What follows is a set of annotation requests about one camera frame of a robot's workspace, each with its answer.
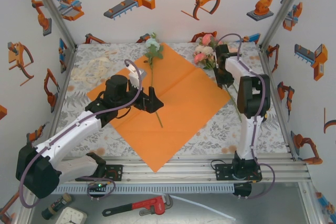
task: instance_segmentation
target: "table surface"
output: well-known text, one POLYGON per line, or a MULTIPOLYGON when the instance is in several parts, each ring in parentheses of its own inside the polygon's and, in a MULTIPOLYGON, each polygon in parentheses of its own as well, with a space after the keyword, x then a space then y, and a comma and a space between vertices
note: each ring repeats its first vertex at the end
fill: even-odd
MULTIPOLYGON (((253 194, 259 194, 268 187, 268 183, 253 185, 253 194)), ((100 202, 91 201, 86 195, 75 195, 68 206, 85 212, 88 218, 85 224, 305 224, 306 214, 296 183, 276 183, 266 195, 251 200, 238 200, 232 194, 177 194, 197 202, 236 220, 223 217, 202 207, 173 199, 173 207, 163 215, 140 217, 139 210, 103 217, 106 208, 121 206, 154 197, 153 195, 111 195, 100 202)), ((58 199, 60 195, 50 195, 41 200, 33 209, 29 223, 55 224, 60 213, 50 220, 42 218, 41 212, 58 199)))
MULTIPOLYGON (((168 43, 186 60, 193 63, 193 52, 197 43, 168 43)), ((238 43, 229 43, 237 47, 238 43)), ((90 102, 87 92, 111 75, 124 68, 124 59, 136 60, 147 52, 145 44, 89 44, 80 45, 67 87, 67 93, 57 125, 57 132, 71 123, 90 102)), ((253 42, 243 43, 243 60, 256 73, 263 73, 258 48, 253 42)), ((204 70, 215 81, 212 70, 204 70)), ((233 87, 229 92, 237 98, 233 87)), ((271 103, 266 122, 261 124, 257 140, 258 153, 286 153, 287 148, 281 133, 278 118, 271 103)), ((200 129, 176 155, 213 155, 234 153, 240 138, 240 120, 232 101, 222 107, 207 124, 200 129)), ((80 157, 93 151, 100 156, 137 156, 130 145, 108 124, 99 132, 87 137, 68 157, 80 157)))

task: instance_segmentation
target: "floral tablecloth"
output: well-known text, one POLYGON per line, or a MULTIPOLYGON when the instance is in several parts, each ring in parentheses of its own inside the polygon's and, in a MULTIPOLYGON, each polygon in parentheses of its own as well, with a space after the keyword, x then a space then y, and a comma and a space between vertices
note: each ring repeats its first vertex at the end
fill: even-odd
MULTIPOLYGON (((167 44, 182 57, 193 63, 192 54, 197 46, 196 43, 167 44)), ((229 45, 237 47, 238 43, 233 42, 229 45)), ((255 72, 263 73, 256 45, 253 42, 243 43, 241 51, 244 61, 255 72)), ((80 45, 67 87, 57 132, 72 122, 84 110, 84 107, 90 102, 86 95, 87 92, 124 68, 124 59, 136 60, 143 56, 144 53, 146 53, 145 44, 80 45)), ((205 70, 205 72, 215 81, 215 75, 212 70, 205 70)), ((237 97, 233 87, 230 87, 229 91, 234 98, 237 97)), ((287 152, 273 103, 271 103, 271 108, 267 115, 268 119, 261 124, 260 136, 257 140, 257 152, 287 152)), ((234 153, 239 137, 240 120, 233 102, 229 101, 176 154, 211 155, 234 153)), ((137 155, 110 124, 83 140, 68 156, 83 156, 90 151, 100 156, 137 155)))

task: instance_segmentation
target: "white cable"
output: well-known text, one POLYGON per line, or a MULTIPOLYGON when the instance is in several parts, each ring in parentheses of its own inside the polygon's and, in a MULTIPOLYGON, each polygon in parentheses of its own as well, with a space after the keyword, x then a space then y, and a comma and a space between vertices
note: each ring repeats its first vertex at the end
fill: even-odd
POLYGON ((225 213, 223 213, 223 212, 219 212, 219 211, 217 211, 217 210, 215 210, 215 209, 213 209, 213 208, 211 208, 211 207, 208 207, 208 206, 206 206, 206 205, 203 205, 203 204, 201 204, 201 203, 197 203, 197 202, 194 202, 194 201, 191 201, 191 200, 188 200, 188 199, 185 199, 185 198, 181 198, 181 197, 178 197, 178 196, 170 195, 170 194, 169 194, 169 196, 172 197, 173 199, 178 199, 178 200, 181 200, 181 201, 184 201, 184 202, 187 202, 187 203, 190 203, 190 204, 199 206, 199 207, 203 207, 203 208, 205 208, 205 209, 207 209, 207 210, 210 210, 210 211, 212 211, 212 212, 215 212, 216 214, 219 214, 219 215, 221 215, 221 216, 224 216, 224 217, 226 217, 226 218, 229 218, 229 219, 231 219, 231 220, 233 220, 233 221, 236 220, 236 218, 234 218, 234 217, 232 217, 232 216, 230 216, 230 215, 227 215, 227 214, 225 214, 225 213))

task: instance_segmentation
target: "white wall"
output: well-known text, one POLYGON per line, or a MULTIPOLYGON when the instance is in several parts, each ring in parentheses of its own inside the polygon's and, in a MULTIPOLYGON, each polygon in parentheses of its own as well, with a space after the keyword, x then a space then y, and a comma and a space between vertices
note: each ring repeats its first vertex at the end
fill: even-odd
MULTIPOLYGON (((135 8, 116 20, 104 17, 103 13, 123 0, 80 0, 84 16, 65 23, 76 43, 83 43, 85 34, 92 33, 105 42, 135 42, 152 31, 166 42, 189 41, 202 31, 218 31, 218 35, 236 32, 242 36, 267 32, 273 17, 254 21, 246 13, 255 9, 259 0, 221 0, 217 11, 210 15, 198 11, 199 21, 183 14, 181 10, 192 13, 194 0, 155 0, 156 8, 135 8)), ((274 0, 270 10, 276 14, 281 4, 274 0)))
MULTIPOLYGON (((65 72, 60 73, 59 38, 62 37, 55 22, 52 23, 52 33, 44 37, 42 27, 37 20, 37 12, 32 7, 31 0, 1 0, 0 12, 0 105, 8 110, 8 114, 0 120, 0 205, 6 203, 18 189, 15 178, 18 151, 26 144, 26 134, 38 129, 46 121, 50 124, 41 137, 48 136, 53 114, 44 92, 44 78, 49 68, 59 85, 65 79, 65 72), (34 63, 26 68, 34 77, 20 87, 26 79, 19 68, 9 70, 13 63, 8 63, 8 42, 20 41, 31 52, 34 63)), ((50 14, 41 8, 48 18, 50 14)), ((49 90, 56 92, 51 82, 49 90)))
MULTIPOLYGON (((285 85, 295 89, 289 128, 296 134, 310 137, 317 145, 321 165, 309 165, 312 181, 318 191, 336 204, 335 163, 336 163, 336 126, 327 128, 323 133, 323 108, 327 109, 327 121, 336 119, 336 30, 335 0, 295 0, 294 4, 303 3, 303 11, 299 22, 292 31, 280 27, 271 45, 280 45, 279 67, 274 73, 276 84, 283 81, 285 85), (328 50, 328 61, 324 64, 324 76, 315 81, 313 68, 309 63, 295 56, 294 45, 299 44, 315 51, 320 44, 328 50)), ((271 68, 274 59, 270 59, 271 68)), ((282 107, 285 114, 285 100, 282 107)), ((312 157, 311 148, 305 146, 300 150, 302 158, 312 157)))

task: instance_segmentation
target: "pink rose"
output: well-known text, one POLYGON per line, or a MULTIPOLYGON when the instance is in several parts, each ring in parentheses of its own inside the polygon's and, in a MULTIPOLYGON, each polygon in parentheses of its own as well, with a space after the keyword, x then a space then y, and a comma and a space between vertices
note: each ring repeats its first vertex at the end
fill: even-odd
POLYGON ((203 38, 202 38, 203 46, 209 45, 209 43, 211 42, 211 36, 212 36, 211 34, 206 34, 206 35, 203 36, 203 38))
POLYGON ((200 53, 200 54, 197 54, 194 58, 194 62, 195 64, 199 63, 201 60, 205 59, 205 54, 204 53, 200 53))

